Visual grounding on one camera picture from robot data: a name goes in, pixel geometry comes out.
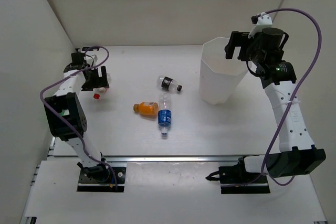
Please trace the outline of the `clear bottle red label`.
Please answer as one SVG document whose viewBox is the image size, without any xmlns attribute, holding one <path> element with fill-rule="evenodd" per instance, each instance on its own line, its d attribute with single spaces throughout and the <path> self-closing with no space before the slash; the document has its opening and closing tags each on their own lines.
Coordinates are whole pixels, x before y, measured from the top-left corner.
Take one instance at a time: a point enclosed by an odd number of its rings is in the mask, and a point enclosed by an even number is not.
<svg viewBox="0 0 336 224">
<path fill-rule="evenodd" d="M 106 92 L 109 90 L 110 86 L 110 81 L 111 81 L 111 77 L 110 74 L 107 73 L 107 81 L 108 81 L 108 85 L 106 87 L 99 87 L 99 88 L 95 88 L 93 90 L 93 98 L 96 100 L 102 99 L 102 97 L 106 94 Z"/>
</svg>

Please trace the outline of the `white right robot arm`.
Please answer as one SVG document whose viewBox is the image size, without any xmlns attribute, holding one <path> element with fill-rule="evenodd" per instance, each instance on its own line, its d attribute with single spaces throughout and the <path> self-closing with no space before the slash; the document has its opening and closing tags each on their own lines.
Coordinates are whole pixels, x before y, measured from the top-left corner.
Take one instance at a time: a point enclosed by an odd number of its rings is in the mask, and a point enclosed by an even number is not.
<svg viewBox="0 0 336 224">
<path fill-rule="evenodd" d="M 255 173 L 273 178 L 310 174 L 326 158 L 325 151 L 315 146 L 305 125 L 296 92 L 297 77 L 291 63 L 283 60 L 283 47 L 289 36 L 278 28 L 264 28 L 253 36 L 234 31 L 225 46 L 226 59 L 232 59 L 240 48 L 238 60 L 252 62 L 277 123 L 272 143 L 279 140 L 279 152 L 249 156 L 239 162 L 236 177 L 247 182 Z"/>
</svg>

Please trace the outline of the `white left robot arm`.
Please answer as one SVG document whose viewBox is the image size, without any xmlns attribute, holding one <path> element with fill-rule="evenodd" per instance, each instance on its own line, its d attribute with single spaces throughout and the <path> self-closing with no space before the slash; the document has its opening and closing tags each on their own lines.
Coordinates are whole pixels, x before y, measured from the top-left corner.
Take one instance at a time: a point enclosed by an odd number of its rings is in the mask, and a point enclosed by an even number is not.
<svg viewBox="0 0 336 224">
<path fill-rule="evenodd" d="M 72 147 L 81 159 L 77 164 L 81 171 L 98 183 L 107 183 L 111 172 L 104 164 L 106 159 L 103 154 L 95 149 L 89 139 L 84 138 L 82 141 L 64 123 L 68 121 L 81 137 L 85 137 L 88 123 L 78 93 L 92 91 L 94 98 L 98 100 L 109 89 L 106 67 L 94 67 L 96 61 L 96 56 L 87 56 L 83 52 L 72 53 L 71 63 L 64 69 L 64 77 L 68 79 L 53 96 L 44 98 L 44 107 L 51 134 Z"/>
</svg>

